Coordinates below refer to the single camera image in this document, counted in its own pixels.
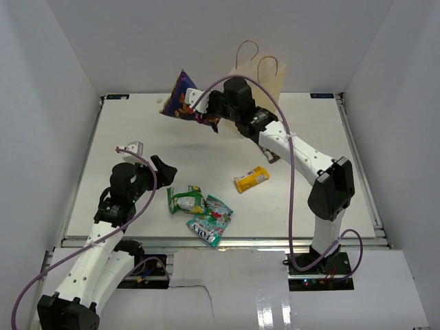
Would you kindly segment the green snack packet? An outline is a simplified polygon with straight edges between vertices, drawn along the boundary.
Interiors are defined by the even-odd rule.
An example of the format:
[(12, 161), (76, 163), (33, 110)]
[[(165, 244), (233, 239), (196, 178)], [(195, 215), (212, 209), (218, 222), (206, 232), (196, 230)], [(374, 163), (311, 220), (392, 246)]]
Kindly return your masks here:
[(183, 211), (192, 215), (206, 214), (207, 207), (202, 191), (198, 186), (167, 188), (168, 209), (173, 215)]

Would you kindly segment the dark blue purple snack bag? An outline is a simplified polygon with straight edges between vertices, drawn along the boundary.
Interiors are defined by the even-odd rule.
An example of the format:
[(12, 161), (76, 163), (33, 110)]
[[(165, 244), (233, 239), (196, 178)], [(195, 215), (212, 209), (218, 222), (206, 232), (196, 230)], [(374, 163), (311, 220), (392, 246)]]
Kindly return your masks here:
[(205, 118), (200, 114), (196, 114), (185, 102), (188, 88), (196, 89), (197, 87), (189, 75), (184, 70), (181, 70), (168, 100), (159, 112), (170, 118), (203, 124), (210, 127), (215, 133), (218, 133), (220, 118), (212, 116)]

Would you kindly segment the yellow snack bar wrapper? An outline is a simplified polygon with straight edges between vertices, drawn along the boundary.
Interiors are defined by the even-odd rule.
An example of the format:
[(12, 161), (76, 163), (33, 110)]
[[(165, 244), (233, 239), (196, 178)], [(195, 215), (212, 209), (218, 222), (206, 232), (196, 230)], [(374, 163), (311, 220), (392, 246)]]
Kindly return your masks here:
[(245, 191), (258, 186), (259, 184), (267, 181), (270, 178), (268, 171), (257, 166), (250, 172), (234, 178), (234, 185), (239, 193), (244, 193)]

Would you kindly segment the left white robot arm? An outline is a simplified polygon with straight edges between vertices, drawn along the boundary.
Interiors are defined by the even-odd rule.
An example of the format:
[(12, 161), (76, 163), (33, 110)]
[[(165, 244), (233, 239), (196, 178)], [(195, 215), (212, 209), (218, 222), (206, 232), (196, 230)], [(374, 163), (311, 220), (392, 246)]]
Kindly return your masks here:
[(124, 234), (141, 215), (135, 207), (138, 199), (170, 186), (177, 169), (156, 155), (149, 162), (133, 157), (133, 162), (112, 168), (84, 248), (68, 257), (75, 262), (54, 293), (41, 296), (37, 313), (42, 329), (97, 329), (102, 308), (126, 277), (156, 265), (166, 273), (162, 257), (146, 254), (140, 242), (126, 240)]

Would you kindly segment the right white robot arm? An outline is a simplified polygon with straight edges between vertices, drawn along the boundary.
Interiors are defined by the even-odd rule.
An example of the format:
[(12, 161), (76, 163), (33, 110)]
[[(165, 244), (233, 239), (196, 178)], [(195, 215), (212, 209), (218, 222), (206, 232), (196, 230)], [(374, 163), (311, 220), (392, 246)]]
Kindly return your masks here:
[(300, 173), (311, 186), (307, 205), (315, 217), (313, 239), (306, 257), (290, 256), (299, 272), (313, 269), (326, 274), (336, 264), (340, 240), (347, 234), (342, 219), (355, 194), (353, 165), (346, 157), (335, 159), (321, 153), (291, 132), (281, 109), (276, 113), (259, 107), (250, 85), (254, 80), (243, 75), (220, 79), (223, 89), (211, 84), (202, 97), (207, 100), (203, 116), (214, 116), (234, 123), (238, 132), (255, 144), (269, 149), (290, 166), (290, 188), (294, 193), (295, 175)]

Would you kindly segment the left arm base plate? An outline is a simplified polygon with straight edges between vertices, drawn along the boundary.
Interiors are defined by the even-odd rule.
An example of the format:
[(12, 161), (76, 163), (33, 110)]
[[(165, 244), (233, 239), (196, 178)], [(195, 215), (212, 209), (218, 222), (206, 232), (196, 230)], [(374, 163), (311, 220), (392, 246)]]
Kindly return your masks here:
[(167, 289), (169, 280), (165, 271), (158, 261), (149, 260), (124, 279), (118, 289)]

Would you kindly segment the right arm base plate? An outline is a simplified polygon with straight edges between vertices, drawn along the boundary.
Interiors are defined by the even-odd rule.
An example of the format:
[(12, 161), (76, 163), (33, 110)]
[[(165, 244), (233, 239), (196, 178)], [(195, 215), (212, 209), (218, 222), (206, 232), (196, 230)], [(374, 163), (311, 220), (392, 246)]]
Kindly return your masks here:
[(318, 265), (305, 272), (295, 269), (289, 255), (283, 261), (287, 267), (290, 292), (325, 292), (354, 290), (353, 279), (344, 278), (351, 272), (346, 252), (339, 253), (326, 265)]

